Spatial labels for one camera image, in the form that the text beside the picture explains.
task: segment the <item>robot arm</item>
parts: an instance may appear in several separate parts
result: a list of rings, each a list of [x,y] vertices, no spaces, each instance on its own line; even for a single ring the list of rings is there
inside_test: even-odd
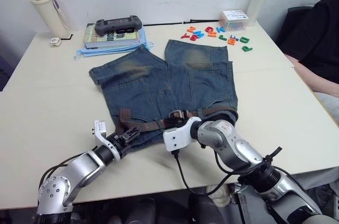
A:
[[[81,188],[94,181],[111,162],[118,162],[130,150],[128,143],[139,136],[135,127],[123,135],[106,139],[104,121],[94,121],[94,135],[99,147],[67,165],[58,175],[48,178],[39,188],[35,223],[70,223],[72,202]]]
[[[240,174],[241,183],[255,188],[277,223],[300,224],[322,213],[299,185],[275,169],[225,120],[203,123],[192,117],[183,127],[164,131],[163,136],[168,151],[179,150],[194,139],[203,147],[211,147],[234,174]]]

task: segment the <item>small box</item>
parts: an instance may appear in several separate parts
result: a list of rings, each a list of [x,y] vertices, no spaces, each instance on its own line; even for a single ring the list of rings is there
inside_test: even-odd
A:
[[[248,22],[249,18],[242,10],[222,11],[219,20],[226,31],[245,30]]]
[[[51,38],[51,41],[49,42],[51,47],[58,47],[61,45],[61,38]]]

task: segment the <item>back pocket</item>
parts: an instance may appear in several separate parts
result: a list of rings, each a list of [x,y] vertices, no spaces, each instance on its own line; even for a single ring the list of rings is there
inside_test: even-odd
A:
[[[231,107],[233,84],[227,69],[192,71],[189,77],[192,110],[207,109],[214,103]]]
[[[130,109],[132,121],[152,122],[159,117],[153,98],[143,78],[106,86],[103,89],[105,100],[115,124],[120,109]]]

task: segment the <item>jeans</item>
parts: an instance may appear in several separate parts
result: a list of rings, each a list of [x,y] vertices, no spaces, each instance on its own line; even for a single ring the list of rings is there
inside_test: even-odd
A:
[[[194,62],[194,53],[199,59]],[[234,112],[222,110],[203,115],[201,110],[228,107],[237,110],[232,63],[226,47],[215,48],[170,40],[166,61],[144,46],[90,70],[101,86],[115,125],[120,109],[131,110],[131,121],[154,122],[175,110],[195,111],[202,120],[225,114],[236,121]],[[132,149],[144,148],[162,140],[162,130],[142,132]]]

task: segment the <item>person's arm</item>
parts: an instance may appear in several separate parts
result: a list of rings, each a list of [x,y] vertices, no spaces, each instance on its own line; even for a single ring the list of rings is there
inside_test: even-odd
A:
[[[312,91],[327,93],[339,98],[339,84],[314,74],[304,65],[302,65],[296,58],[289,55],[286,55],[286,57],[293,63],[296,72],[305,80]]]

